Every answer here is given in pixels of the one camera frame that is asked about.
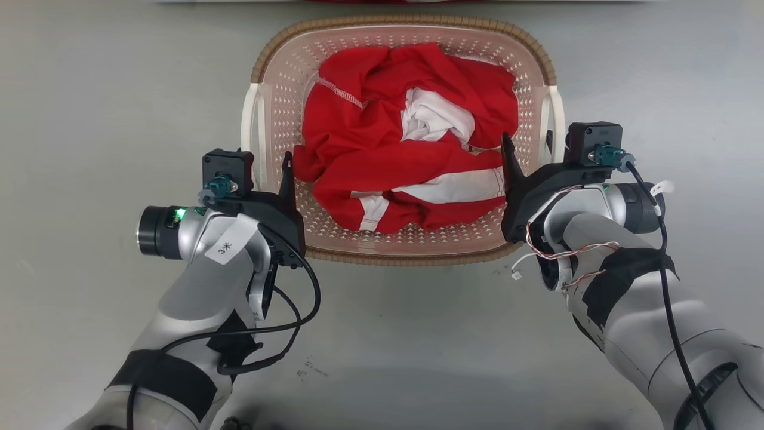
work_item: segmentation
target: white fabric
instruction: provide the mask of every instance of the white fabric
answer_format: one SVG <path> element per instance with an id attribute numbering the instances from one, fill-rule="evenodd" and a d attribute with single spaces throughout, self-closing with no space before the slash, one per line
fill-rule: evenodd
<path id="1" fill-rule="evenodd" d="M 433 91 L 412 88 L 406 91 L 406 108 L 400 113 L 404 140 L 435 142 L 448 130 L 459 139 L 462 148 L 475 130 L 475 120 L 469 111 L 456 106 Z"/>
<path id="2" fill-rule="evenodd" d="M 358 229 L 375 231 L 387 207 L 390 206 L 389 200 L 382 197 L 382 191 L 351 191 L 350 198 L 357 198 L 364 207 L 364 219 Z"/>
<path id="3" fill-rule="evenodd" d="M 394 188 L 429 203 L 468 203 L 504 195 L 504 172 L 501 168 L 447 173 L 424 184 Z"/>

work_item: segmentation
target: robotic arm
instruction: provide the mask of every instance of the robotic arm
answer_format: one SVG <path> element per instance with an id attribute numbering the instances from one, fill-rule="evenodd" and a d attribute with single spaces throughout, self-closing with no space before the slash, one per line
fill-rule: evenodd
<path id="1" fill-rule="evenodd" d="M 545 287 L 565 296 L 576 326 L 652 403 L 664 428 L 764 428 L 764 350 L 724 329 L 679 281 L 665 254 L 659 187 L 642 182 L 621 149 L 621 127 L 574 123 L 567 143 L 565 162 L 525 177 L 503 137 L 505 240 L 530 245 Z M 148 207 L 138 229 L 144 254 L 188 266 L 70 430 L 206 430 L 236 375 L 276 363 L 318 311 L 291 154 L 278 195 L 249 191 L 248 152 L 218 149 L 202 161 L 200 206 Z M 608 184 L 615 169 L 632 171 L 637 183 Z M 661 249 L 637 236 L 658 228 Z M 279 266 L 303 267 L 312 280 L 316 301 L 304 318 L 274 284 Z M 258 327 L 273 292 L 297 321 Z M 294 332 L 280 354 L 243 364 L 262 346 L 255 334 L 283 330 Z"/>

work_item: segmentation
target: white stitching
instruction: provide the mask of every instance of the white stitching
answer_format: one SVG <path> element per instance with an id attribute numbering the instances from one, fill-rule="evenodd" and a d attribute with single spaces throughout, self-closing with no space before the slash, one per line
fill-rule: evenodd
<path id="1" fill-rule="evenodd" d="M 369 103 L 368 100 L 363 102 L 363 103 L 361 103 L 361 101 L 356 99 L 352 94 L 348 93 L 347 91 L 340 90 L 339 88 L 337 88 L 337 86 L 335 84 L 329 82 L 328 80 L 326 80 L 326 79 L 324 79 L 322 77 L 317 77 L 316 78 L 316 83 L 319 84 L 319 85 L 323 85 L 323 86 L 329 88 L 334 94 L 336 94 L 336 95 L 340 96 L 341 98 L 349 101 L 350 103 L 353 103 L 354 105 L 358 106 L 361 109 L 365 108 L 366 105 Z"/>

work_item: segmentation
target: red fabric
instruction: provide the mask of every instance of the red fabric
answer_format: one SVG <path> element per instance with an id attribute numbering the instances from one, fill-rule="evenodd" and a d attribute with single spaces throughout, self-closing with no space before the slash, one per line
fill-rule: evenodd
<path id="1" fill-rule="evenodd" d="M 517 130 L 514 76 L 499 66 L 447 56 L 435 44 L 344 50 L 327 59 L 319 75 L 367 105 L 362 109 L 316 84 L 306 102 L 305 145 L 295 147 L 294 172 L 302 181 L 315 181 L 317 201 L 351 230 L 359 229 L 364 216 L 351 191 L 389 191 L 445 173 L 501 166 L 497 151 L 467 152 L 450 132 L 440 142 L 401 142 L 407 90 L 437 92 L 471 112 L 472 147 L 495 148 L 503 132 Z M 395 233 L 408 223 L 426 229 L 472 223 L 503 201 L 427 204 L 398 194 L 403 193 L 385 193 L 390 206 L 377 231 Z"/>

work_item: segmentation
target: red clothing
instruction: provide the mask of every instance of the red clothing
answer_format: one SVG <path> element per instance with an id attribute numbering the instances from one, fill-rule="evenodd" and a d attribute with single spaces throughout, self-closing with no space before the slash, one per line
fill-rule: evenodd
<path id="1" fill-rule="evenodd" d="M 428 230 L 472 223 L 503 203 L 501 156 L 465 151 L 450 132 L 439 142 L 401 142 L 406 91 L 433 91 L 469 111 L 475 124 L 469 145 L 489 149 L 499 146 L 503 132 L 517 130 L 514 81 L 502 67 L 445 55 L 435 44 L 341 51 L 322 64 L 308 96 L 295 176 L 315 182 L 314 197 L 350 230 L 395 233 L 408 223 Z M 474 190 L 469 181 L 476 181 Z M 424 183 L 430 186 L 406 189 Z M 444 195 L 457 188 L 456 195 Z M 374 216 L 358 192 L 376 194 Z"/>

